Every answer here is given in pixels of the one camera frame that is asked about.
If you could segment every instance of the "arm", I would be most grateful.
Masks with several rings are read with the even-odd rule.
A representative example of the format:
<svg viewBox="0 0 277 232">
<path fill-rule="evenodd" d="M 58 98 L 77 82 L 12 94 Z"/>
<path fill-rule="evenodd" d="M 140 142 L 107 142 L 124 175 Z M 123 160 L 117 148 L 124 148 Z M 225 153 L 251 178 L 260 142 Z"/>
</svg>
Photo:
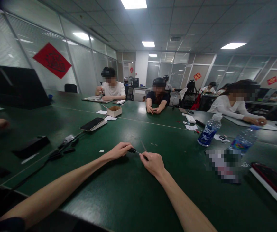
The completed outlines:
<svg viewBox="0 0 277 232">
<path fill-rule="evenodd" d="M 30 228 L 57 209 L 92 173 L 109 161 L 124 156 L 130 148 L 130 143 L 119 143 L 98 159 L 46 185 L 4 214 L 0 221 L 19 217 L 24 219 L 26 229 Z"/>
<path fill-rule="evenodd" d="M 162 156 L 148 152 L 139 154 L 139 156 L 146 169 L 154 175 L 164 188 L 185 232 L 216 231 L 211 222 L 182 191 L 168 171 L 166 171 Z"/>
</svg>

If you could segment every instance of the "wall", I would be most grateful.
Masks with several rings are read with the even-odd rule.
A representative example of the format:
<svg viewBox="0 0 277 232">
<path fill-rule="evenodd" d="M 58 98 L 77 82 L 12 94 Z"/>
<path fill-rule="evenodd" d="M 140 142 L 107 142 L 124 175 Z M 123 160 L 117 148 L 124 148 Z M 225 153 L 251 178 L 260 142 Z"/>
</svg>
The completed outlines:
<svg viewBox="0 0 277 232">
<path fill-rule="evenodd" d="M 136 51 L 135 70 L 139 84 L 146 85 L 149 51 Z"/>
</svg>

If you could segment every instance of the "water bottle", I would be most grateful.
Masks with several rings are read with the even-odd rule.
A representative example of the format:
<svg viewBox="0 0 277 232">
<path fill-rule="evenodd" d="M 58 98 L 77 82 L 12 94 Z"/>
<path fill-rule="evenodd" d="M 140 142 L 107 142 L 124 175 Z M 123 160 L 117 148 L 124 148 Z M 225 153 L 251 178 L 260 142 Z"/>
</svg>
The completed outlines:
<svg viewBox="0 0 277 232">
<path fill-rule="evenodd" d="M 250 128 L 242 131 L 234 139 L 228 149 L 241 150 L 241 155 L 243 156 L 257 140 L 256 132 L 259 129 L 259 126 L 251 125 Z"/>
<path fill-rule="evenodd" d="M 206 122 L 204 131 L 200 134 L 199 138 L 197 139 L 197 142 L 200 145 L 204 147 L 209 147 L 213 139 L 213 136 L 221 127 L 221 119 L 222 119 L 222 114 L 216 113 L 212 116 L 212 119 Z"/>
</svg>

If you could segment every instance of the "black chair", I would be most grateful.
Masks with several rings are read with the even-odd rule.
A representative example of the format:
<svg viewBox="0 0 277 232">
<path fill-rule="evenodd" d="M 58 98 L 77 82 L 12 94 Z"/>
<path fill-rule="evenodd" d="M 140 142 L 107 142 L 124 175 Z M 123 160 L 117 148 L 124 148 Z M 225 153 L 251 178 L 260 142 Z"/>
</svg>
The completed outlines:
<svg viewBox="0 0 277 232">
<path fill-rule="evenodd" d="M 64 85 L 64 91 L 65 92 L 77 93 L 77 86 L 74 85 L 74 84 L 65 84 Z"/>
</svg>

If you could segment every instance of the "black cap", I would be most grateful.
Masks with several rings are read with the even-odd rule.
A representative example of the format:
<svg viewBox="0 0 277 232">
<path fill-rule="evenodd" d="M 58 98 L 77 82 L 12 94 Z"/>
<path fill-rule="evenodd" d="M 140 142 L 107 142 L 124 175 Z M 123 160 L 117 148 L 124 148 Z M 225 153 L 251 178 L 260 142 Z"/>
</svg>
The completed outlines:
<svg viewBox="0 0 277 232">
<path fill-rule="evenodd" d="M 166 83 L 163 78 L 157 77 L 156 79 L 153 80 L 153 85 L 165 87 Z"/>
</svg>

